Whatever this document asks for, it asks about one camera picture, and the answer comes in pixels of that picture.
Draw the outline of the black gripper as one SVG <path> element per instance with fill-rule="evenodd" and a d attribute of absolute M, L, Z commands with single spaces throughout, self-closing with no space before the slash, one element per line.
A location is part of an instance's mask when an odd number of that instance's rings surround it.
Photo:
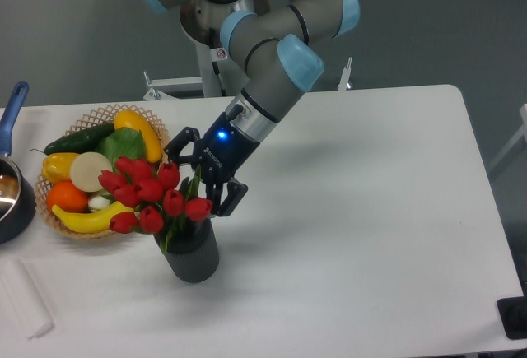
<path fill-rule="evenodd" d="M 190 143 L 189 155 L 182 151 Z M 212 216 L 230 216 L 247 194 L 249 187 L 232 178 L 259 146 L 231 124 L 225 112 L 214 121 L 201 138 L 196 128 L 183 128 L 164 148 L 169 162 L 200 166 L 207 199 L 212 202 Z"/>

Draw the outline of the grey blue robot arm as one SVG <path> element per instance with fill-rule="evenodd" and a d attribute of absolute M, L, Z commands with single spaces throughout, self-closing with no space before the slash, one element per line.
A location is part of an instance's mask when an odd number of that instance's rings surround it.
<path fill-rule="evenodd" d="M 183 19 L 195 40 L 218 46 L 246 83 L 205 132 L 186 128 L 166 147 L 170 160 L 202 174 L 215 216 L 229 216 L 247 192 L 236 171 L 312 89 L 324 71 L 313 51 L 320 40 L 339 37 L 360 20 L 359 0 L 289 0 L 261 12 L 255 0 L 144 0 L 154 11 L 193 7 Z"/>

